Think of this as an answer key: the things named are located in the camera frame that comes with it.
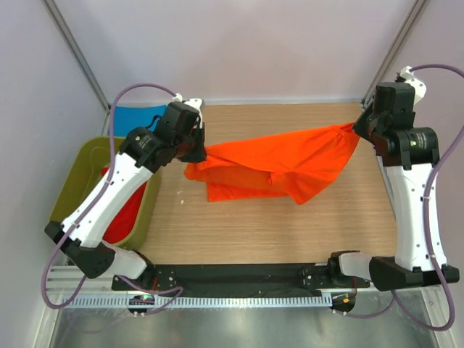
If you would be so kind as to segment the orange t shirt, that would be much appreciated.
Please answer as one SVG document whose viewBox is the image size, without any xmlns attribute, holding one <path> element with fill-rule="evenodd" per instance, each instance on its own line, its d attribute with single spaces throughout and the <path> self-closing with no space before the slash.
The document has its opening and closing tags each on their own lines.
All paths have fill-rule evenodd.
<svg viewBox="0 0 464 348">
<path fill-rule="evenodd" d="M 304 204 L 328 188 L 355 152 L 353 124 L 251 138 L 206 148 L 207 158 L 184 175 L 205 183 L 211 202 L 291 197 Z"/>
</svg>

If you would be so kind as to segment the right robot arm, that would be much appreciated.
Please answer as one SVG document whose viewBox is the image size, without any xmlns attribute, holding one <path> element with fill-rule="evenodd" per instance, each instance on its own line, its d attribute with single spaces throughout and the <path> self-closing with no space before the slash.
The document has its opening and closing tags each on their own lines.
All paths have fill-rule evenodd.
<svg viewBox="0 0 464 348">
<path fill-rule="evenodd" d="M 373 101 L 353 125 L 373 145 L 397 224 L 393 256 L 359 251 L 331 255 L 328 282 L 343 287 L 352 277 L 380 291 L 457 283 L 460 271 L 449 265 L 442 248 L 436 211 L 435 180 L 439 142 L 432 128 L 414 126 L 415 104 L 426 93 L 417 78 L 379 83 Z"/>
</svg>

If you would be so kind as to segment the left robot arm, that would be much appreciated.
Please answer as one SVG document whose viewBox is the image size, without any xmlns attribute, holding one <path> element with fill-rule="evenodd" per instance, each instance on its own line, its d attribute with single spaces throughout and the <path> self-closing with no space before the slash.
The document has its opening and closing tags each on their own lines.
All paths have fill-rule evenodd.
<svg viewBox="0 0 464 348">
<path fill-rule="evenodd" d="M 111 246 L 103 235 L 132 195 L 161 167 L 177 159 L 202 162 L 204 122 L 202 99 L 170 102 L 154 130 L 138 127 L 128 133 L 110 168 L 80 206 L 62 222 L 51 221 L 46 235 L 89 279 L 109 273 L 128 278 L 138 290 L 152 285 L 148 262 L 134 251 Z"/>
</svg>

